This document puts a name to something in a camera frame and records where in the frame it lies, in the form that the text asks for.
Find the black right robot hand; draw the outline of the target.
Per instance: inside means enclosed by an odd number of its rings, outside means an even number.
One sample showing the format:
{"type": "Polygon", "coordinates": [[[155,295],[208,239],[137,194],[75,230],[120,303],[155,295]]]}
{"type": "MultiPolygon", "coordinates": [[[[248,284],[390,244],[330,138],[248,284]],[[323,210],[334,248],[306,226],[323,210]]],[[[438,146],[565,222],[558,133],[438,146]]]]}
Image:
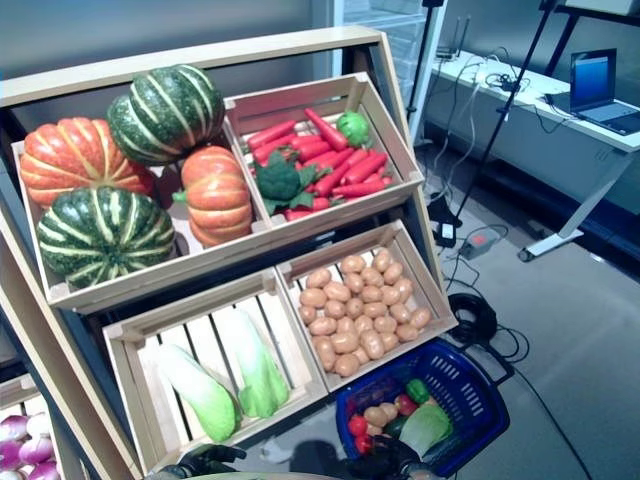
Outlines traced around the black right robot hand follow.
{"type": "Polygon", "coordinates": [[[405,443],[383,435],[372,438],[368,453],[343,461],[358,479],[434,479],[421,457],[405,443]]]}

